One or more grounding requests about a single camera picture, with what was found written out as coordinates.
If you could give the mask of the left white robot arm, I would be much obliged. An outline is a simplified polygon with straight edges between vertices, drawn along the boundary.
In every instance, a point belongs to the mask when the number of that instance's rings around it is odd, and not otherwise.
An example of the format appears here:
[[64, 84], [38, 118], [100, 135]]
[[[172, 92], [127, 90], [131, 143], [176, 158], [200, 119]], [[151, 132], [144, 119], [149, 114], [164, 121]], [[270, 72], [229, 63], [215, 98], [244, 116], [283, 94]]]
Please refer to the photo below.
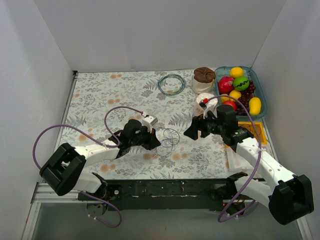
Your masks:
[[72, 190], [88, 192], [95, 200], [106, 196], [106, 180], [98, 173], [83, 172], [87, 166], [106, 160], [115, 160], [129, 153], [131, 147], [141, 146], [150, 151], [161, 145], [153, 124], [157, 119], [148, 115], [138, 121], [131, 119], [122, 130], [100, 144], [73, 147], [60, 145], [40, 168], [40, 176], [58, 196]]

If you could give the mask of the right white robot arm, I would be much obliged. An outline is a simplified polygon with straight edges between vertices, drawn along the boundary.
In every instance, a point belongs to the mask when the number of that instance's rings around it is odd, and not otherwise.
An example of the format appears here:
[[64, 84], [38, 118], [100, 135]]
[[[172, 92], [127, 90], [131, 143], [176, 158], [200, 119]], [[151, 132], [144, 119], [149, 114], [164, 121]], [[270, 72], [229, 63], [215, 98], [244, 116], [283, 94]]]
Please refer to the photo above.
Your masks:
[[259, 173], [266, 184], [243, 176], [226, 186], [227, 195], [237, 199], [246, 195], [267, 207], [273, 218], [286, 225], [314, 211], [312, 183], [303, 175], [296, 175], [283, 167], [247, 129], [240, 127], [236, 112], [230, 105], [220, 105], [216, 115], [208, 111], [206, 116], [192, 119], [190, 127], [183, 133], [192, 140], [205, 138], [209, 134], [220, 135], [223, 142], [235, 153], [248, 161], [253, 171]]

